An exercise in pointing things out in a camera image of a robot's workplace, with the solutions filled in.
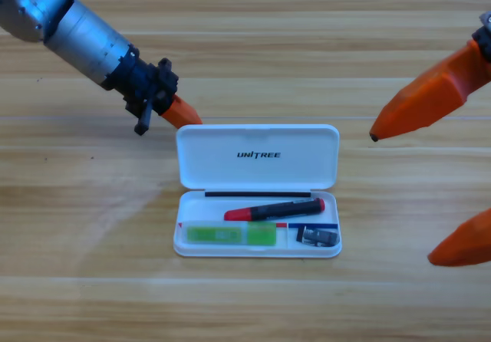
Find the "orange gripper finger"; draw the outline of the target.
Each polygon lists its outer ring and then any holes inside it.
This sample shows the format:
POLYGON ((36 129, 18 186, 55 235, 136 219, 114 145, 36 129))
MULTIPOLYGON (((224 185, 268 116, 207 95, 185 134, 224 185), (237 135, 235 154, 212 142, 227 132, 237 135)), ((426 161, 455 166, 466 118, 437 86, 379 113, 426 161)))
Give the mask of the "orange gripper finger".
POLYGON ((196 110, 176 94, 172 96, 170 107, 160 116, 177 129, 203 123, 196 110))
POLYGON ((490 261, 490 209, 462 223, 428 256, 432 265, 461 267, 490 261))
POLYGON ((379 113, 370 137, 378 141, 428 127, 489 83, 490 30, 483 26, 463 48, 402 88, 379 113))

